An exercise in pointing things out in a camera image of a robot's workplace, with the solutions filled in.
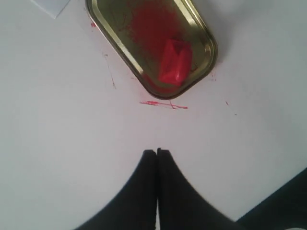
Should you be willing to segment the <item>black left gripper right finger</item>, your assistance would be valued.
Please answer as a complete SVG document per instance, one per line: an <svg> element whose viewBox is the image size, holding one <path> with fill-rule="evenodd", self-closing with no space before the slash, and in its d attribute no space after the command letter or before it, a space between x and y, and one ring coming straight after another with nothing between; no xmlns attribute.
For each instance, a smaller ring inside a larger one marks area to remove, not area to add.
<svg viewBox="0 0 307 230"><path fill-rule="evenodd" d="M162 230L241 230L185 178L170 151L157 150L157 199Z"/></svg>

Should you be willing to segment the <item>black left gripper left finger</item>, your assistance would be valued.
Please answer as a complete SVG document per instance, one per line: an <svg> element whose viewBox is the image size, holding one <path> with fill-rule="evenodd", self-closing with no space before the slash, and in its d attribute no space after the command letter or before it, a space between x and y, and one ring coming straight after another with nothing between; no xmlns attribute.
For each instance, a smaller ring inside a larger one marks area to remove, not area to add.
<svg viewBox="0 0 307 230"><path fill-rule="evenodd" d="M157 211L157 155L145 150L123 188L78 230L154 230Z"/></svg>

